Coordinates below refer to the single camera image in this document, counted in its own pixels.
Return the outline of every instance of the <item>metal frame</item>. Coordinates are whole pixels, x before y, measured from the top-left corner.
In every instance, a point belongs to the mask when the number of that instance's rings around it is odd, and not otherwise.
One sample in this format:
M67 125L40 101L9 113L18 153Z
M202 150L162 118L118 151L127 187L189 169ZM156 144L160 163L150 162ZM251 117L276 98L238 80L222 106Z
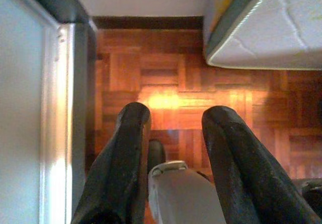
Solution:
M16 0L43 25L39 223L70 223L74 24L35 0Z

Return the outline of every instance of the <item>wooden floor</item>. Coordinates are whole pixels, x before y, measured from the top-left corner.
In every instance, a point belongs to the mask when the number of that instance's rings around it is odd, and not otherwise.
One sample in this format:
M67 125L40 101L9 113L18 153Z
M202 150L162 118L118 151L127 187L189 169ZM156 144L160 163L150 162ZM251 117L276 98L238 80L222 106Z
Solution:
M98 154L129 102L149 107L168 160L211 176L202 113L229 106L291 178L322 177L322 72L207 66L198 30L104 30L96 64Z

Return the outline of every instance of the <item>dark wooden baseboard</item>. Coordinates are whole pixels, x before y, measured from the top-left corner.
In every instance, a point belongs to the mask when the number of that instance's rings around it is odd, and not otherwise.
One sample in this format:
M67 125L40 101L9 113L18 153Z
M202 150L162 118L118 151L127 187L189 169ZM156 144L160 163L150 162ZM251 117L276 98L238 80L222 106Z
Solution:
M99 29L202 29L203 17L93 17Z

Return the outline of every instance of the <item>parquet floor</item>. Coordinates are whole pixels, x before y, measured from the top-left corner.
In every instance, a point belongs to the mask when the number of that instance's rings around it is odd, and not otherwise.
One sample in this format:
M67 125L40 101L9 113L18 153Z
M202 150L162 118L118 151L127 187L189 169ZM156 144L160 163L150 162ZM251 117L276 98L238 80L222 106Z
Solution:
M122 107L139 101L168 160L211 176L201 131L214 105L237 111L291 178L322 177L322 71L207 66L199 30L101 30L96 62L98 154Z

